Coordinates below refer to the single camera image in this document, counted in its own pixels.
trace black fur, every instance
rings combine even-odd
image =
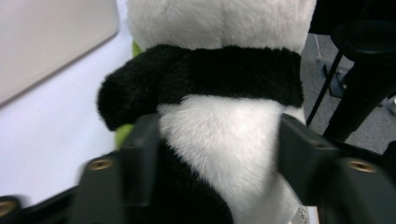
[[[160,45],[107,77],[98,108],[110,130],[153,113],[158,104],[179,104],[189,94],[270,99],[300,107],[300,60],[287,49],[188,50]]]
[[[169,67],[189,52],[172,46],[148,49],[109,75],[98,94],[98,110],[108,129],[154,113],[158,104],[158,88]]]
[[[160,103],[179,104],[189,94],[270,99],[300,107],[303,88],[297,53],[286,49],[198,49],[166,74]]]
[[[159,158],[151,206],[135,212],[135,223],[233,223],[227,203],[165,143]]]

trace plush fabric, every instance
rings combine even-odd
[[[303,50],[316,0],[129,0],[128,19],[142,49]]]
[[[291,219],[298,200],[276,172],[275,148],[282,113],[304,122],[299,64],[286,49],[161,45],[106,79],[98,104],[110,129],[156,110],[162,115],[167,159],[160,156],[157,200],[146,218],[183,223],[198,212],[216,223],[218,211],[233,223]],[[167,211],[166,203],[178,210]]]
[[[132,42],[132,56],[136,57],[137,55],[139,55],[142,52],[143,52],[143,50],[141,48],[139,48],[139,46],[136,44],[136,42],[133,41]],[[116,139],[115,139],[116,149],[120,149],[122,147],[122,144],[123,144],[125,138],[128,136],[128,134],[133,129],[134,129],[133,124],[124,124],[116,130]]]
[[[152,205],[136,223],[286,224],[298,200],[276,170],[282,113],[304,122],[300,53],[315,0],[129,0],[144,52],[106,78],[110,130],[159,112]]]

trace white fur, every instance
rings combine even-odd
[[[225,46],[301,53],[316,0],[129,0],[129,23],[142,49]]]
[[[276,171],[280,115],[301,108],[271,100],[189,95],[161,105],[161,134],[229,205],[236,224],[285,224],[298,200]]]

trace white wall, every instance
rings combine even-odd
[[[95,101],[104,77],[132,58],[124,1],[115,37],[0,107],[0,196],[46,200],[75,186],[85,161],[113,149]]]

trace panda head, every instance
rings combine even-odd
[[[301,53],[316,0],[129,0],[129,24],[142,49],[289,49]]]

